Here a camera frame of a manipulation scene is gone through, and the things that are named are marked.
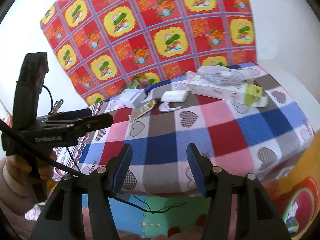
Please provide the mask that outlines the person's left hand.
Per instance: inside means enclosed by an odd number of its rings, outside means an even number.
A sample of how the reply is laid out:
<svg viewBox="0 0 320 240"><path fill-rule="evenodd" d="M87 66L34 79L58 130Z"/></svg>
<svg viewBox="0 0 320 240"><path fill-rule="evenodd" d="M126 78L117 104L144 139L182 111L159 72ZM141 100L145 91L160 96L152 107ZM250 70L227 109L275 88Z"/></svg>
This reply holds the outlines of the person's left hand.
<svg viewBox="0 0 320 240"><path fill-rule="evenodd" d="M20 185L24 185L29 179L29 173L31 172L31 166L28 162L19 155L12 155L6 158L7 171L12 178L14 178ZM53 176L53 167L50 165L44 165L39 168L38 173L40 178L44 181L48 181Z"/></svg>

